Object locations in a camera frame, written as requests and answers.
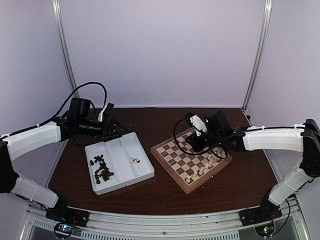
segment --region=dark brown tabletop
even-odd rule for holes
[[[150,148],[172,136],[177,120],[188,112],[200,117],[208,108],[117,108],[112,116],[136,132],[154,169],[153,178],[96,195],[92,190],[85,148],[70,140],[49,187],[68,199],[71,207],[118,214],[184,215],[214,213],[257,206],[277,183],[262,150],[230,152],[232,162],[198,189],[186,194],[163,169]],[[248,125],[240,109],[223,110],[231,126]],[[182,123],[177,133],[189,126]]]

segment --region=chessboard border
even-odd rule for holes
[[[176,138],[180,138],[181,136],[194,131],[194,128],[188,128],[185,131],[180,132],[176,135]],[[178,176],[177,172],[171,168],[171,165],[161,156],[161,154],[157,151],[158,148],[162,147],[163,145],[166,145],[170,142],[174,141],[174,137],[171,138],[153,146],[150,151],[152,155],[157,159],[157,161],[162,165],[162,167],[168,172],[168,174],[175,180],[175,182],[182,188],[182,190],[186,194],[190,194],[192,191],[196,190],[198,187],[200,187],[202,184],[204,184],[206,181],[208,181],[212,176],[216,175],[218,172],[220,172],[222,169],[224,169],[229,163],[232,161],[232,157],[228,155],[228,157],[224,160],[222,160],[218,166],[213,167],[210,169],[196,184],[188,185],[181,177]]]

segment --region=pile of chess pieces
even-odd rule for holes
[[[223,150],[221,149],[217,149],[214,151],[214,153],[218,156],[221,156],[224,152]],[[196,177],[200,177],[201,175],[203,175],[204,173],[208,172],[209,168],[212,167],[212,165],[218,161],[218,158],[212,153],[212,154],[209,154],[209,156],[207,157],[207,159],[209,160],[209,163],[207,163],[204,167],[200,167],[199,171],[194,171],[193,172],[193,178],[196,178]],[[190,183],[191,181],[191,176],[187,176],[187,178],[185,179],[185,181],[187,183]]]
[[[100,167],[94,172],[94,178],[96,180],[96,184],[100,184],[100,177],[106,182],[113,176],[115,173],[110,171],[107,167],[105,160],[103,159],[104,155],[98,155],[94,157],[94,162],[90,160],[90,165],[93,166],[95,163],[99,162]]]

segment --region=vertical metal post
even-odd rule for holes
[[[270,25],[270,19],[271,19],[272,1],[273,0],[265,0],[264,14],[263,14],[263,19],[262,19],[262,26],[261,26],[258,48],[256,51],[256,56],[255,56],[255,61],[254,61],[254,65],[253,65],[253,69],[252,69],[252,73],[251,73],[250,83],[249,83],[248,89],[246,91],[245,99],[244,99],[243,106],[242,106],[242,110],[244,112],[247,112],[249,101],[252,96],[252,92],[253,92],[253,89],[254,89],[254,86],[255,86],[255,83],[257,80],[263,51],[264,51],[264,48],[266,45],[266,40],[267,40],[269,25]]]
[[[60,10],[60,0],[52,0],[52,4],[53,4],[53,13],[54,13],[56,25],[58,28],[58,33],[59,33],[60,44],[61,44],[61,48],[62,48],[62,54],[63,54],[66,73],[67,73],[68,79],[70,81],[70,85],[71,85],[72,90],[75,90],[77,87],[77,84],[75,81],[75,76],[74,76],[74,73],[72,70],[70,57],[69,57],[69,53],[68,53],[68,49],[67,49],[67,42],[66,42],[66,37],[65,37],[65,32],[64,32],[61,10]],[[78,91],[75,91],[74,95],[77,98],[79,98]]]

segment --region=robotic arm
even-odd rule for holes
[[[320,176],[320,130],[313,119],[303,124],[281,127],[237,126],[232,129],[220,109],[207,113],[204,122],[188,113],[185,119],[196,132],[186,141],[195,152],[204,148],[223,148],[225,152],[261,149],[302,152],[302,160],[286,178],[270,189],[257,208],[240,212],[243,226],[282,216],[279,206],[306,183]]]
[[[76,225],[84,227],[88,212],[68,208],[67,200],[63,196],[15,172],[11,161],[44,145],[62,142],[78,135],[108,141],[127,132],[126,127],[110,117],[114,107],[112,103],[102,109],[98,121],[86,119],[90,104],[90,100],[73,98],[64,117],[55,117],[42,126],[37,125],[2,135],[0,137],[0,193],[12,193],[25,200],[39,203],[48,210],[48,218],[65,223],[75,222]]]

